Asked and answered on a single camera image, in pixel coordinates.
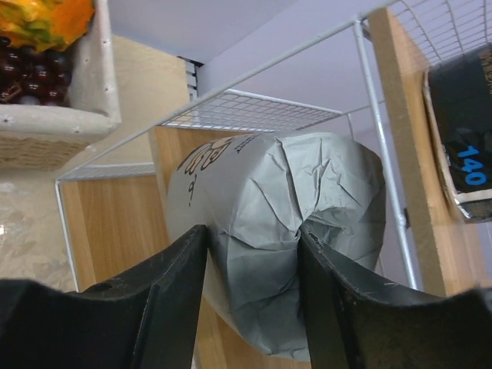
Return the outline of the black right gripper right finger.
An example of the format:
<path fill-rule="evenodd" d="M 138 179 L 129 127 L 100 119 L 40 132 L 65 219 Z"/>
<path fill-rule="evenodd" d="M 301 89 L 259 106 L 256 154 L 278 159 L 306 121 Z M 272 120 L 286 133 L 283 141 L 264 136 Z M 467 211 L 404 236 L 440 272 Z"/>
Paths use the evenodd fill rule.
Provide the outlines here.
<path fill-rule="evenodd" d="M 313 368 L 489 368 L 491 290 L 442 298 L 397 284 L 306 228 L 298 246 Z"/>

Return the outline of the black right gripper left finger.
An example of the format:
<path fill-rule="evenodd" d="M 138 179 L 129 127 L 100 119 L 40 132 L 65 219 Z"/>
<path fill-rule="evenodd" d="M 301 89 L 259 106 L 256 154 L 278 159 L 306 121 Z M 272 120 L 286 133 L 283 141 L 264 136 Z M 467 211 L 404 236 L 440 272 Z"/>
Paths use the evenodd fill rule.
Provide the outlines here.
<path fill-rule="evenodd" d="M 1 282 L 3 368 L 189 368 L 207 262 L 194 226 L 163 251 L 83 292 Z"/>

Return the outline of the grey paper towel roll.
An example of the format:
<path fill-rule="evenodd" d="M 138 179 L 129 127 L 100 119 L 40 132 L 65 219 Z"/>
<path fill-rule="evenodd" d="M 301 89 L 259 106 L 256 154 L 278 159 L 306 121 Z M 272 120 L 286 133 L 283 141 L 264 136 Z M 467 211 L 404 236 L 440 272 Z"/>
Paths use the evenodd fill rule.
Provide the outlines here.
<path fill-rule="evenodd" d="M 331 132 L 235 135 L 203 144 L 168 185 L 169 237 L 211 234 L 204 296 L 263 354 L 309 361 L 298 280 L 300 229 L 367 269 L 384 243 L 379 156 Z"/>

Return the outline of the black paper towel roll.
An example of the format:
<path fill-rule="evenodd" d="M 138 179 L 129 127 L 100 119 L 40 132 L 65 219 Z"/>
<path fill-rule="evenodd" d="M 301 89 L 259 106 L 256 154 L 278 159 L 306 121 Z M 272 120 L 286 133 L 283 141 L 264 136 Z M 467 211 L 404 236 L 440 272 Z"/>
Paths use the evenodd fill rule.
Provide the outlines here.
<path fill-rule="evenodd" d="M 423 97 L 438 175 L 450 211 L 491 220 L 491 45 L 433 65 Z"/>

